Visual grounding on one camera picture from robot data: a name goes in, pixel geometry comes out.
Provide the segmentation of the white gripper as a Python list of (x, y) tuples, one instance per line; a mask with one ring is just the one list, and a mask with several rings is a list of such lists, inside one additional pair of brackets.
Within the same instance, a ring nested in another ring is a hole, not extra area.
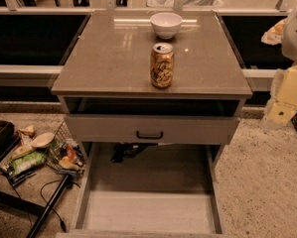
[(283, 70), (277, 69), (273, 77), (270, 99), (263, 121), (268, 125), (286, 125), (297, 113), (297, 62)]

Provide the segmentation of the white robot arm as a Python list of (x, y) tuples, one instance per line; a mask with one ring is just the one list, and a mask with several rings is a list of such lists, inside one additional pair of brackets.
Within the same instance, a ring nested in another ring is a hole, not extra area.
[(264, 111), (267, 120), (287, 124), (297, 113), (297, 6), (265, 32), (261, 41), (272, 46), (280, 44), (282, 54), (293, 61), (289, 68), (276, 70)]

